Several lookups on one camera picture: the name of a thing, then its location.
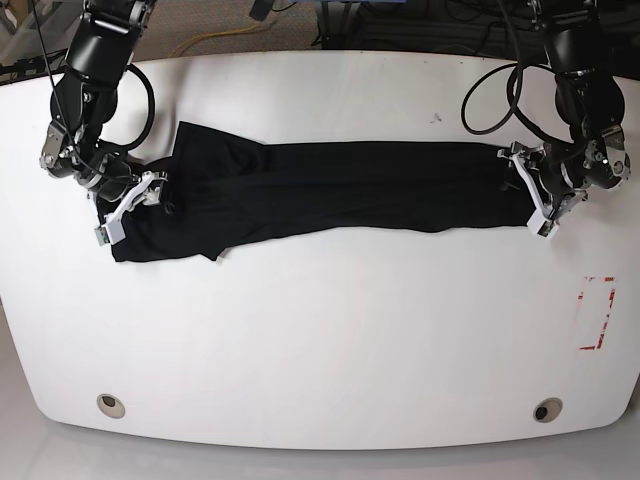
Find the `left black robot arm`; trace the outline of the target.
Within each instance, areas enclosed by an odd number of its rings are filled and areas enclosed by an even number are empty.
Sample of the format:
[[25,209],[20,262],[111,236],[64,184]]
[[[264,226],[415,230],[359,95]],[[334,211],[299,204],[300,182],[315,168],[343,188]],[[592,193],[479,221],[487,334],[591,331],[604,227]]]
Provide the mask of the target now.
[[458,201],[446,213],[447,228],[492,228],[525,225],[535,235],[549,238],[560,219],[588,198],[592,187],[619,187],[631,175],[622,122],[624,95],[608,68],[608,50],[594,1],[532,1],[532,24],[543,38],[547,62],[542,70],[554,76],[554,103],[570,138],[545,132],[520,108],[525,58],[509,7],[499,2],[503,23],[512,40],[513,63],[506,84],[508,109],[494,125],[476,129],[476,136],[498,131],[511,118],[540,139],[536,147],[514,142],[499,158],[519,180],[514,193],[480,189],[480,199],[466,206]]

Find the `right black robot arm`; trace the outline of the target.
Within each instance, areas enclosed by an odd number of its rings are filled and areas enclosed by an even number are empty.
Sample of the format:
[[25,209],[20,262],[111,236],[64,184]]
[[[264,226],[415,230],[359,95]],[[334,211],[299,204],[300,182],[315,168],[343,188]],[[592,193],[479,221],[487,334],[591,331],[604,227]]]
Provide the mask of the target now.
[[[51,121],[40,165],[54,178],[73,178],[93,200],[101,243],[125,237],[123,216],[138,206],[174,209],[166,192],[168,174],[135,164],[132,150],[151,132],[156,101],[151,82],[132,63],[155,8],[152,1],[86,1],[64,59],[64,72],[52,82]],[[125,144],[102,139],[115,114],[118,86],[126,73],[142,83],[147,116],[138,136]]]

